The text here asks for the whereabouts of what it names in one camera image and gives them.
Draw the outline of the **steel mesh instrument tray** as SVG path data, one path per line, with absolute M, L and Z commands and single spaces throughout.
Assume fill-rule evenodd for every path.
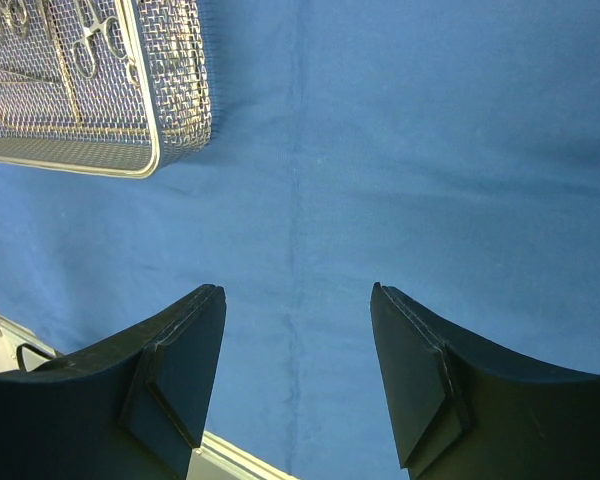
M 196 2 L 121 1 L 138 89 L 109 55 L 94 80 L 78 75 L 70 53 L 80 33 L 73 1 L 25 2 L 28 35 L 6 33 L 0 67 L 61 83 L 16 83 L 0 73 L 0 163 L 146 178 L 210 141 L 212 101 Z

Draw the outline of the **blue surgical drape cloth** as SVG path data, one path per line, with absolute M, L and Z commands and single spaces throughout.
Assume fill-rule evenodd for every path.
M 600 1 L 203 1 L 214 131 L 145 180 L 0 164 L 0 313 L 69 353 L 227 298 L 207 428 L 402 479 L 375 283 L 600 374 Z

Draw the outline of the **steel surgical scissors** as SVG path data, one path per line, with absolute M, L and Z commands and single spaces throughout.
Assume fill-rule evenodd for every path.
M 0 0 L 0 41 L 7 32 L 24 39 L 29 31 L 30 14 L 23 0 Z

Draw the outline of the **steel hemostat clamp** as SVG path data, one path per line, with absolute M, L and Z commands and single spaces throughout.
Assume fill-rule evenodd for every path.
M 97 1 L 73 1 L 73 7 L 80 33 L 70 53 L 78 75 L 94 80 L 100 61 L 109 55 L 123 65 L 127 82 L 138 89 L 137 66 L 123 3 L 115 1 L 115 10 L 109 13 L 103 12 Z

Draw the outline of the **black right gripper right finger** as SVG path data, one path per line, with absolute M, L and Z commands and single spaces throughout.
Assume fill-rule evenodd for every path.
M 413 479 L 600 479 L 600 374 L 510 350 L 375 284 L 399 465 Z

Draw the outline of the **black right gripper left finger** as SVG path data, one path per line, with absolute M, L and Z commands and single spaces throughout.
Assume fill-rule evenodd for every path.
M 160 313 L 0 373 L 0 479 L 183 479 L 201 444 L 226 317 L 205 284 Z

